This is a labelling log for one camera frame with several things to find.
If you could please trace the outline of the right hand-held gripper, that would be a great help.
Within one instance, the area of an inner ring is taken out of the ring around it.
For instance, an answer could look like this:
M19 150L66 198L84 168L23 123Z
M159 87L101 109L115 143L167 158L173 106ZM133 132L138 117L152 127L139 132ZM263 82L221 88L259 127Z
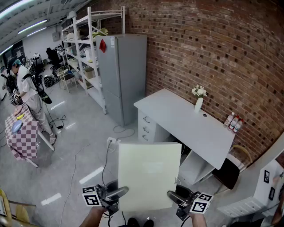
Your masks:
M213 200L213 195L193 192L181 185L176 186L175 192L168 191L167 196L178 205L176 216L182 221L189 213L205 214Z

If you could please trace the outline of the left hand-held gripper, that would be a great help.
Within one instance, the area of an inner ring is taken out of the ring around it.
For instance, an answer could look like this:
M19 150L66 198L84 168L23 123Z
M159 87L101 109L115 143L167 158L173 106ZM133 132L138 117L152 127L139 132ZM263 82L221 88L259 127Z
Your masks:
M103 207L108 215L113 215L118 209L118 200L124 196L129 188L118 188L118 180L107 183L105 186L97 184L82 189L82 197L88 207Z

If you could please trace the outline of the cream rectangular board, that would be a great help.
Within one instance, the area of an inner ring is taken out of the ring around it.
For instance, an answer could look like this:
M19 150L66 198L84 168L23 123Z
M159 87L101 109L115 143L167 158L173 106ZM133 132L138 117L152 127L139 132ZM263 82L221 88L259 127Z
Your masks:
M181 144L121 143L118 147L118 187L128 187L119 198L123 212L170 208L168 191L175 191L179 173Z

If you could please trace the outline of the white drawer unit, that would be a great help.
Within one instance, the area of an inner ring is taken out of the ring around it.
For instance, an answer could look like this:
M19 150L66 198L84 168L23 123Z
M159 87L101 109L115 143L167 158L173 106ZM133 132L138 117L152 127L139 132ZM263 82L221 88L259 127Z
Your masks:
M138 110L138 139L145 143L174 142L176 139L148 115Z

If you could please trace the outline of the white table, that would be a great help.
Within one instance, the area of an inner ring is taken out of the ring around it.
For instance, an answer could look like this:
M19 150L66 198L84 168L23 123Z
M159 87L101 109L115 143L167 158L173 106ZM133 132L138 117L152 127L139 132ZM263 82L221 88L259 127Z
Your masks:
M221 122L175 93L162 89L134 106L216 169L229 153L234 134Z

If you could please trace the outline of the white cabinet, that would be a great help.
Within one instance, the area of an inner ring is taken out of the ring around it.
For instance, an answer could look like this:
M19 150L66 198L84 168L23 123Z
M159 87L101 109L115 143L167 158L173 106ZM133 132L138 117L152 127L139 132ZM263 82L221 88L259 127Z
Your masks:
M284 133L256 162L240 173L232 190L217 195L217 210L231 218L274 208L284 184L284 168L277 157L284 153Z

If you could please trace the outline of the white vase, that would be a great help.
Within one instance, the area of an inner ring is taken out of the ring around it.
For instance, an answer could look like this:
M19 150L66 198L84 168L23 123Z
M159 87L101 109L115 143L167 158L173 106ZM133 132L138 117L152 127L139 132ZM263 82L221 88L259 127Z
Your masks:
M198 113L201 109L201 106L203 104L203 99L204 98L198 98L197 101L196 101L196 104L195 104L195 107L194 107L194 112L195 113Z

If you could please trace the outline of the light wooden chair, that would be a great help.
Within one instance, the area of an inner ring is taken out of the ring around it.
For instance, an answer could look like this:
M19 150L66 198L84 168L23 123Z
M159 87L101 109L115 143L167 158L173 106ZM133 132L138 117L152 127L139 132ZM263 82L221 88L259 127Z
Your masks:
M13 227L17 223L19 227L39 227L31 222L28 211L35 211L36 205L11 201L0 188L0 227Z

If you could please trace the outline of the white flower bouquet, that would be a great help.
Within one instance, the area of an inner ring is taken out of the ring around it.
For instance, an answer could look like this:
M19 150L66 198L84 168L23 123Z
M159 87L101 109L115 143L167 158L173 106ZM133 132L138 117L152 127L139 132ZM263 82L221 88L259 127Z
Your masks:
M191 93L198 98L204 98L207 96L207 91L204 89L203 86L196 85L192 90Z

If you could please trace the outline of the checkered cloth table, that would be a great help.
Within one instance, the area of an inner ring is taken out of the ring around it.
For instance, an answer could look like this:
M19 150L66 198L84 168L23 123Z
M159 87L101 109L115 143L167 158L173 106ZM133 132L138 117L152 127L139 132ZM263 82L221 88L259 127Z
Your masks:
M21 113L16 116L12 113L5 120L6 142L16 160L25 160L33 166L38 167L32 161L33 158L37 157L37 137L41 137L52 151L55 148L42 134L38 121L33 117L27 106L22 106ZM12 125L17 120L16 117L22 114L24 114L24 117L21 119L23 122L22 128L13 134L11 132Z

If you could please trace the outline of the black and white bag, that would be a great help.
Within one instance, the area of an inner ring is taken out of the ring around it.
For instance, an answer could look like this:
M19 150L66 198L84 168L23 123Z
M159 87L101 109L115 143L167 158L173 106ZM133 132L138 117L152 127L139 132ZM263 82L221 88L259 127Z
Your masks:
M54 78L48 75L44 76L43 82L46 88L49 88L55 84Z

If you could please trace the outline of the white metal shelving rack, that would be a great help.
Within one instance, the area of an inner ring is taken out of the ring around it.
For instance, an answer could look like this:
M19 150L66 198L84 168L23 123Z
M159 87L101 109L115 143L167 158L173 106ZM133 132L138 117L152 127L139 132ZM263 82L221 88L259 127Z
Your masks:
M87 15L76 19L75 11L68 13L67 18L71 24L62 28L62 38L65 48L65 56L68 66L79 74L78 83L86 94L91 96L106 114L106 104L103 96L103 86L99 74L99 61L96 54L95 36L106 36L106 30L102 28L101 21L111 18L121 18L121 30L125 33L125 6L120 10L92 11L87 8Z

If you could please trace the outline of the black office chair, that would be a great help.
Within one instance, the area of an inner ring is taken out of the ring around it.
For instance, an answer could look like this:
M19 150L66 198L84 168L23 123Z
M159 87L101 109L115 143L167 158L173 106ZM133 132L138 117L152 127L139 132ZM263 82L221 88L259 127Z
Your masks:
M49 64L52 64L51 69L52 70L57 70L58 68L61 67L61 62L62 60L58 57L58 53L55 49L47 48L46 53L49 59Z
M44 72L44 64L39 53L33 55L33 71L37 74Z

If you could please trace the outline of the ceiling tube light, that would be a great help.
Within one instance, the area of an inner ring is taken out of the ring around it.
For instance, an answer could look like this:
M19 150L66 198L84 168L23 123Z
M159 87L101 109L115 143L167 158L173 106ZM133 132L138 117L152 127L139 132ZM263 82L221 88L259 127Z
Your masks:
M47 27L44 27L44 28L41 28L41 29L39 29L39 30L37 30L37 31L34 31L34 32L28 34L27 37L30 37L30 36L32 36L32 35L34 35L34 34L37 34L37 33L41 32L41 31L44 31L46 28L47 28Z
M31 29L31 28L34 28L34 27L39 26L39 25L41 25L41 24L43 24L43 23L46 23L46 22L47 22L47 19L42 20L42 21L40 21L40 22L37 22L37 23L35 23L35 24L33 24L33 25L29 26L29 27L26 27L26 28L20 30L20 31L18 32L18 34L21 34L21 33L25 32L25 31L27 31L27 30L29 30L29 29Z

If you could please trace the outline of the white frame chair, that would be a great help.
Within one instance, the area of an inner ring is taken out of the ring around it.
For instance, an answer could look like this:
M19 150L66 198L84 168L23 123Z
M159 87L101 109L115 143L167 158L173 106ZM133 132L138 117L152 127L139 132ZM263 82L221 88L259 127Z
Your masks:
M56 75L60 78L63 88L67 90L68 93L70 92L68 84L73 85L74 83L75 87L77 87L76 77L67 66L62 66L57 69Z

